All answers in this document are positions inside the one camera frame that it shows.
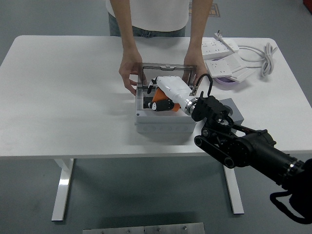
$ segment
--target gray plastic box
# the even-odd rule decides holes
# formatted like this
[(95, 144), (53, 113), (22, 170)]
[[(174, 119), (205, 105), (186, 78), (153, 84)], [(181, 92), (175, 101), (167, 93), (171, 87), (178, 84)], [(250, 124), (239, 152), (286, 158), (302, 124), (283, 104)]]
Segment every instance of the gray plastic box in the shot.
[[(147, 107), (155, 94), (155, 89), (147, 94), (151, 79), (159, 76), (184, 77), (190, 88), (193, 87), (196, 67), (176, 64), (142, 63), (139, 65), (138, 83), (136, 90), (136, 116), (135, 125), (138, 133), (192, 133), (196, 122), (181, 109), (174, 111), (153, 111)], [(222, 104), (233, 110), (231, 118), (235, 123), (241, 124), (243, 116), (231, 98), (221, 100)]]

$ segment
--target person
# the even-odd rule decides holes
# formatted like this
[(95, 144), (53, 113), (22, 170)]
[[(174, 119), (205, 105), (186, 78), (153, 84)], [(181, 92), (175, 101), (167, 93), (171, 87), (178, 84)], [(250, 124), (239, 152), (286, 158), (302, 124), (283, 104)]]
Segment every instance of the person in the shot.
[[(185, 65), (196, 65), (196, 77), (207, 73), (201, 44), (213, 0), (192, 1), (190, 43)], [(135, 64), (142, 63), (134, 36), (183, 37), (189, 18), (189, 0), (107, 0), (111, 36), (121, 36), (123, 56), (119, 74), (125, 88), (136, 95)]]

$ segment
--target white power strip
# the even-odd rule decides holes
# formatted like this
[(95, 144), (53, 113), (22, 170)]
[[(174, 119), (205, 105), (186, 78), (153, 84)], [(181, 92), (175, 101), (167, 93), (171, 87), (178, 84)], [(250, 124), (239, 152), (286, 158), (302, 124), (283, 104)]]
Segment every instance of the white power strip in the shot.
[(254, 73), (237, 53), (215, 61), (207, 60), (205, 63), (212, 78), (225, 77), (240, 83)]
[[(239, 47), (232, 39), (224, 39), (224, 41), (235, 51), (238, 52)], [(230, 51), (222, 42), (218, 40), (204, 41), (201, 44), (201, 51), (204, 60), (223, 58), (231, 55)]]

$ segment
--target table leg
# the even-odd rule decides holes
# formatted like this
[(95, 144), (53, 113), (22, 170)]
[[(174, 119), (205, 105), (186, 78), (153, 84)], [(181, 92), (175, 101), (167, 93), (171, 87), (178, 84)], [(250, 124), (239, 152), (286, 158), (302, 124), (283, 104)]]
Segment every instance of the table leg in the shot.
[(63, 221), (74, 159), (55, 159), (55, 162), (62, 168), (62, 172), (60, 174), (52, 221)]
[(223, 166), (223, 169), (225, 173), (226, 182), (228, 184), (233, 214), (242, 215), (244, 214), (244, 208), (239, 194), (235, 171), (234, 169), (229, 169), (226, 166)]

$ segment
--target white t-shirt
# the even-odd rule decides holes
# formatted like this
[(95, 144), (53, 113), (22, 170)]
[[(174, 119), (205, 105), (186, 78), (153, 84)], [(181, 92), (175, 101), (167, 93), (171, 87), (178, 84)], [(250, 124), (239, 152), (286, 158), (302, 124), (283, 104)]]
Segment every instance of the white t-shirt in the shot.
[[(114, 15), (110, 0), (108, 12)], [(132, 25), (149, 31), (170, 32), (189, 20), (189, 0), (130, 0)]]

